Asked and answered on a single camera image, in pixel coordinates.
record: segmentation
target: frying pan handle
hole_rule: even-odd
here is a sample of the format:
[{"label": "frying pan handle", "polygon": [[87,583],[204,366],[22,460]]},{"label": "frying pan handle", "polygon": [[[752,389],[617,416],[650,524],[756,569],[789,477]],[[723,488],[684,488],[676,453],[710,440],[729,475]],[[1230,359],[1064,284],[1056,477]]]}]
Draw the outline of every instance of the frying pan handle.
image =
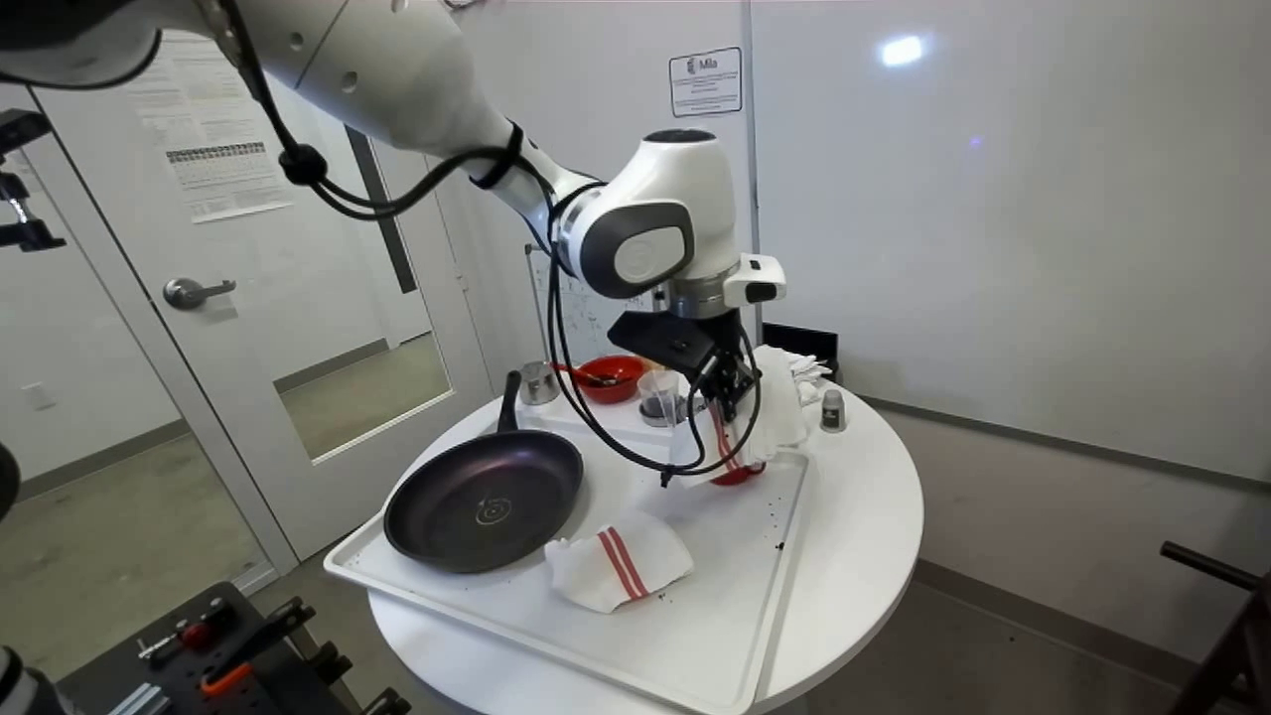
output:
[{"label": "frying pan handle", "polygon": [[502,404],[496,435],[516,435],[516,392],[522,392],[522,373],[511,371],[504,382],[504,404]]}]

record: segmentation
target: door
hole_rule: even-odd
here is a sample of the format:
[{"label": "door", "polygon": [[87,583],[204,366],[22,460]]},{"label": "door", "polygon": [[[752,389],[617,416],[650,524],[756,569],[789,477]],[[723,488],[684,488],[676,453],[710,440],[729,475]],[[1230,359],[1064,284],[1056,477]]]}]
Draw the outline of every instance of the door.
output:
[{"label": "door", "polygon": [[[36,99],[298,555],[361,524],[488,399],[436,211],[368,226],[286,189],[209,44],[172,36],[127,89]],[[295,96],[283,116],[367,191],[342,125]]]}]

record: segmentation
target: frying pan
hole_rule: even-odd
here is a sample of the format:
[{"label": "frying pan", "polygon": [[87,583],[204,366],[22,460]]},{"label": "frying pan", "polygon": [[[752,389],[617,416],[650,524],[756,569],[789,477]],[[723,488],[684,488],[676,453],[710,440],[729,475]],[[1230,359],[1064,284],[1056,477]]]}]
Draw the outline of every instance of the frying pan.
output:
[{"label": "frying pan", "polygon": [[584,456],[555,435],[516,428],[522,373],[507,373],[496,435],[466,440],[412,469],[384,509],[396,554],[436,571],[491,571],[568,520]]}]

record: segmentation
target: round white table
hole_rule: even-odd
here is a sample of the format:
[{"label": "round white table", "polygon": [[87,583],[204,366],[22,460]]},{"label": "round white table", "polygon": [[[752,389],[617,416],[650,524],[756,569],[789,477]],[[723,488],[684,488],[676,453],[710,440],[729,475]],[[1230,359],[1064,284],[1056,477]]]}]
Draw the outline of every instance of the round white table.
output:
[{"label": "round white table", "polygon": [[[842,389],[845,428],[808,436],[808,520],[788,622],[759,682],[776,713],[845,668],[898,608],[921,545],[921,486],[900,436]],[[368,592],[368,614],[402,664],[473,713],[667,713],[639,692],[507,647],[402,599]]]}]

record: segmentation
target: wall outlet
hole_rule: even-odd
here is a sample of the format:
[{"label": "wall outlet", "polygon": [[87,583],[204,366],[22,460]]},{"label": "wall outlet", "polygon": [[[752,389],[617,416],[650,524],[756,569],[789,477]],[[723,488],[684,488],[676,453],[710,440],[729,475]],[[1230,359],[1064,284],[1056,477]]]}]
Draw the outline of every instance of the wall outlet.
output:
[{"label": "wall outlet", "polygon": [[22,399],[36,415],[54,410],[54,399],[42,382],[22,387]]}]

